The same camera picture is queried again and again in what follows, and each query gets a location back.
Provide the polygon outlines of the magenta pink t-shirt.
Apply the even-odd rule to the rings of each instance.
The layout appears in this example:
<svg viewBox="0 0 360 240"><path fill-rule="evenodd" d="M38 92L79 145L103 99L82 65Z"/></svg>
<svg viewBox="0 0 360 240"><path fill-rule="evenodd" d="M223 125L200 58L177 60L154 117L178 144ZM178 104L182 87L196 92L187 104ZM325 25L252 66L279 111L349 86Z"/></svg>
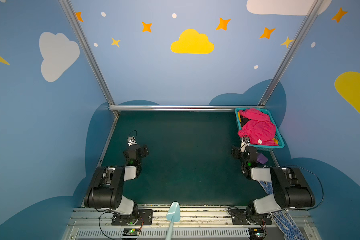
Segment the magenta pink t-shirt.
<svg viewBox="0 0 360 240"><path fill-rule="evenodd" d="M276 126L272 123L269 115L257 109L239 110L238 115L240 118L250 119L238 131L240 138L247 135L251 145L276 146L273 141L276 136Z"/></svg>

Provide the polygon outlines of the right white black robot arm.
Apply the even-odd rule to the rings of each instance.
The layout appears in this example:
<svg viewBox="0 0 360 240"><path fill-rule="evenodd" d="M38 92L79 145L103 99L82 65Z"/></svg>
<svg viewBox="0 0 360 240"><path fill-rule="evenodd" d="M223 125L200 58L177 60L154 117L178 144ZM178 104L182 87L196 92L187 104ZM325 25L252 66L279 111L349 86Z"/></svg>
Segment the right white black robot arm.
<svg viewBox="0 0 360 240"><path fill-rule="evenodd" d="M316 204L316 198L299 168L258 167L257 149L242 145L232 147L231 155L240 160L241 171L248 180L257 181L270 187L271 192L263 198L249 202L245 210L234 209L231 215L237 221L242 218L252 225L268 223L272 213L287 209L306 210Z"/></svg>

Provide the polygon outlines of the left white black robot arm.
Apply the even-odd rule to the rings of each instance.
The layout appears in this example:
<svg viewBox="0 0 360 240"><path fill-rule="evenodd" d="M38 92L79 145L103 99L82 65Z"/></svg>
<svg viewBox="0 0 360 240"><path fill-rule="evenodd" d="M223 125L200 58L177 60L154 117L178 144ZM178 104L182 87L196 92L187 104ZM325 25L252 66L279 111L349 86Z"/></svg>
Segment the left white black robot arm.
<svg viewBox="0 0 360 240"><path fill-rule="evenodd" d="M98 167L85 195L86 208L108 212L115 225L135 225L139 221L137 204L123 195L124 182L137 179L142 172L142 159L149 155L146 145L132 144L123 152L126 164L121 167Z"/></svg>

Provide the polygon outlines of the blue dotted glove on table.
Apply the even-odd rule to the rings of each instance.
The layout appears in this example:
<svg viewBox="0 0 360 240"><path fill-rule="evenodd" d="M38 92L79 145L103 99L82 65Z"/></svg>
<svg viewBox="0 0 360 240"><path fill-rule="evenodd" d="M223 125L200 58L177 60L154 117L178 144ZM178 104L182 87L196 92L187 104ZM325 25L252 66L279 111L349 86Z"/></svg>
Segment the blue dotted glove on table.
<svg viewBox="0 0 360 240"><path fill-rule="evenodd" d="M259 184L261 185L261 187L264 189L264 191L265 191L268 195L271 195L271 194L274 193L272 183L270 183L270 182L264 182L264 181L259 181Z"/></svg>

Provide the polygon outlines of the black t-shirt in basket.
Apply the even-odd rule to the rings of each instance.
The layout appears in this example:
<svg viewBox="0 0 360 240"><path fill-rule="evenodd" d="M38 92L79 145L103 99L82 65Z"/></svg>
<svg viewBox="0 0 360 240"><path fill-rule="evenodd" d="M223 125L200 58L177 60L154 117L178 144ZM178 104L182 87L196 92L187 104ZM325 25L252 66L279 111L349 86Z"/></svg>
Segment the black t-shirt in basket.
<svg viewBox="0 0 360 240"><path fill-rule="evenodd" d="M250 121L250 119L241 117L241 118L240 118L241 128L242 128L247 122L249 122L249 121Z"/></svg>

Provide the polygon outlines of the light blue toy shovel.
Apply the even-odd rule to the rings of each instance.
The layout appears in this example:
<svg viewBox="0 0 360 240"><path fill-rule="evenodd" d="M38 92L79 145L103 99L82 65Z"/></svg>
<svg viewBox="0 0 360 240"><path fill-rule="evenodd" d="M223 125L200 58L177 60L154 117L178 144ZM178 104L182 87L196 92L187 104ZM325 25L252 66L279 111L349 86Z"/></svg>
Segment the light blue toy shovel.
<svg viewBox="0 0 360 240"><path fill-rule="evenodd" d="M180 204L173 202L166 215L167 220L170 222L165 240L171 240L173 234L173 227L175 222L179 222L181 219Z"/></svg>

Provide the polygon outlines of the right green circuit board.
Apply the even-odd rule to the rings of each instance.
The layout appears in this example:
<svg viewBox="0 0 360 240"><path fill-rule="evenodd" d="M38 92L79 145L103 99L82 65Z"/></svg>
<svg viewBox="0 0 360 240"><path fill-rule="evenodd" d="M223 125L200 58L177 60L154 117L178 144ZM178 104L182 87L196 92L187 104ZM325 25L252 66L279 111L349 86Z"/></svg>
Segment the right green circuit board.
<svg viewBox="0 0 360 240"><path fill-rule="evenodd" d="M249 229L249 239L250 240L263 240L266 236L266 233L262 229Z"/></svg>

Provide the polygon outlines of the green circuit board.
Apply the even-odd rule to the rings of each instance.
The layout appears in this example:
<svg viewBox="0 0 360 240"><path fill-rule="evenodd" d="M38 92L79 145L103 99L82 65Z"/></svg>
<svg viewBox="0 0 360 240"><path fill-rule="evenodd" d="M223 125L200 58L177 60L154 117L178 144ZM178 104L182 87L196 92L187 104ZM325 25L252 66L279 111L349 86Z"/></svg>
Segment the green circuit board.
<svg viewBox="0 0 360 240"><path fill-rule="evenodd" d="M138 229L124 229L123 237L138 237L140 235L140 230Z"/></svg>
<svg viewBox="0 0 360 240"><path fill-rule="evenodd" d="M262 229L249 229L249 239L250 240L263 240L266 236L266 233Z"/></svg>

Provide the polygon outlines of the left green circuit board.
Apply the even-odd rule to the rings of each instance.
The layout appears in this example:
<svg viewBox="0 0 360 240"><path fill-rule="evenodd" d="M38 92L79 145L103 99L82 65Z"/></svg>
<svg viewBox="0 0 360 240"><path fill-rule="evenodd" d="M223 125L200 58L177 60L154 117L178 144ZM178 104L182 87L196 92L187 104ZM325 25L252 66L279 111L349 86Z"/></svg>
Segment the left green circuit board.
<svg viewBox="0 0 360 240"><path fill-rule="evenodd" d="M140 230L138 229L124 229L123 237L138 237L140 235Z"/></svg>

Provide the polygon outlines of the aluminium frame back bar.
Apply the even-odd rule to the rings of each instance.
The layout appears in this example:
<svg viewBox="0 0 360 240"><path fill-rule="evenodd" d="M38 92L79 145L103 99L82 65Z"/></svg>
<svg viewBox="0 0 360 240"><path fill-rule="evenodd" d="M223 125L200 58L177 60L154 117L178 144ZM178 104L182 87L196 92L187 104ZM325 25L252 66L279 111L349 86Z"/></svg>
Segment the aluminium frame back bar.
<svg viewBox="0 0 360 240"><path fill-rule="evenodd" d="M231 112L236 108L265 109L265 106L148 106L148 105L110 105L110 111L164 111L164 112Z"/></svg>

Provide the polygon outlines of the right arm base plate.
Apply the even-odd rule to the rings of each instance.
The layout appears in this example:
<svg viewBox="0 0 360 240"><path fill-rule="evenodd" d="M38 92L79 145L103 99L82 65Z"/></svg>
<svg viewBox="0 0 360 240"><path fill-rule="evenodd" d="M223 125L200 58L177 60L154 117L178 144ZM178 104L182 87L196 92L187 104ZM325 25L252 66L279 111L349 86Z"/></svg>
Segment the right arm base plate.
<svg viewBox="0 0 360 240"><path fill-rule="evenodd" d="M271 225L271 217L267 214L258 214L256 212L249 212L245 209L238 209L231 206L228 208L228 213L231 216L234 225Z"/></svg>

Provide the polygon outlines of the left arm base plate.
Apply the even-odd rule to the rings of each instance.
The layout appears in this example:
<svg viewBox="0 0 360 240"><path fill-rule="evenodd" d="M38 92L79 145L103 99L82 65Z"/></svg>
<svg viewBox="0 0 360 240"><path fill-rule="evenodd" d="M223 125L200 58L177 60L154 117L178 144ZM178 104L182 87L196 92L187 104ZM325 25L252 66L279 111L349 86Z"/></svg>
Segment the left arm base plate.
<svg viewBox="0 0 360 240"><path fill-rule="evenodd" d="M112 226L151 226L153 220L153 210L135 209L130 215L114 214Z"/></svg>

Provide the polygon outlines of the aluminium frame left post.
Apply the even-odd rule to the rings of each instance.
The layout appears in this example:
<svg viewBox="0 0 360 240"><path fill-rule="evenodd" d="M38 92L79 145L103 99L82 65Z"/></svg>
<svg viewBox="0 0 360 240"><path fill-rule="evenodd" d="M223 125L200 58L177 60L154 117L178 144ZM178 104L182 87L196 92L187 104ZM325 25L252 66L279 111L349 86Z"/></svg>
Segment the aluminium frame left post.
<svg viewBox="0 0 360 240"><path fill-rule="evenodd" d="M74 7L71 3L71 1L68 0L59 0L61 7L68 19L68 21L70 22L70 25L79 41L79 44L89 62L89 65L95 75L95 78L108 102L109 107L111 105L114 105L114 99L111 95L110 89L104 79L104 76L100 70L100 67L94 57L94 54L91 50L91 47L87 41L87 38L84 34L84 31L80 25L80 21L78 20L77 16L76 16L76 12L74 11Z"/></svg>

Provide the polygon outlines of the aluminium frame post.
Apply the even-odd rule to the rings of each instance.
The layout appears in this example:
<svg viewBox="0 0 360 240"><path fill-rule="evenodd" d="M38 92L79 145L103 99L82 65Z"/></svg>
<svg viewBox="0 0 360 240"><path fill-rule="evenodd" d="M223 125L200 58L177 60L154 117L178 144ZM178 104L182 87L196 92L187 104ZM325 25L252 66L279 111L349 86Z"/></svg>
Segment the aluminium frame post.
<svg viewBox="0 0 360 240"><path fill-rule="evenodd" d="M285 71L287 70L289 64L291 63L293 57L297 53L300 45L304 41L306 35L308 34L309 30L311 29L312 25L314 24L316 18L319 15L319 11L324 4L324 0L315 0L309 9L306 17L304 18L300 28L298 29L295 39L288 48L283 60L281 61L275 75L273 76L271 82L269 83L268 87L266 88L263 96L261 97L258 106L265 107L266 103L270 99L272 93L275 91L276 86L282 79Z"/></svg>
<svg viewBox="0 0 360 240"><path fill-rule="evenodd" d="M94 57L94 54L91 50L91 47L87 41L87 38L84 34L84 31L80 25L80 21L78 20L77 16L76 16L76 12L74 11L74 7L71 3L71 1L68 0L59 0L61 7L68 19L68 21L70 22L70 25L79 41L79 44L89 62L89 65L95 75L95 78L108 102L109 107L111 105L114 105L114 99L111 95L110 89L104 79L104 76L100 70L100 67Z"/></svg>

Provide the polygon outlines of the blue dotted glove on rail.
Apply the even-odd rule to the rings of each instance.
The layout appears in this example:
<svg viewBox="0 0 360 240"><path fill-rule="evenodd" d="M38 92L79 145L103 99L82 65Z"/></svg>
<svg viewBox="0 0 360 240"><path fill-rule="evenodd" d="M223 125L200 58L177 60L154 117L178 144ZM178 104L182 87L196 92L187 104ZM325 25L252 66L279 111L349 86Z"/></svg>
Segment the blue dotted glove on rail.
<svg viewBox="0 0 360 240"><path fill-rule="evenodd" d="M285 240L306 239L287 211L274 212L271 214L271 218L284 234Z"/></svg>

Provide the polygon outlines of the aluminium frame right post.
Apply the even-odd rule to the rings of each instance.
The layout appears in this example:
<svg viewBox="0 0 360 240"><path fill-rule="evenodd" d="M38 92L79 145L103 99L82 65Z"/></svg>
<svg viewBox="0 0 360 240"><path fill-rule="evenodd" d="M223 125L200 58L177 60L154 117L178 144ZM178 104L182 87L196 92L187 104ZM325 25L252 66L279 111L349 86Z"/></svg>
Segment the aluminium frame right post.
<svg viewBox="0 0 360 240"><path fill-rule="evenodd" d="M300 45L304 41L306 35L308 34L309 30L311 29L312 25L314 24L316 18L319 15L319 11L324 4L324 0L315 0L309 9L306 17L304 18L300 28L298 29L295 39L288 48L283 60L281 61L275 75L273 76L271 82L269 83L268 87L266 88L263 96L261 97L258 106L265 107L266 103L270 99L272 93L275 91L276 86L282 79L285 71L287 70L289 64L291 63L293 57L297 53Z"/></svg>

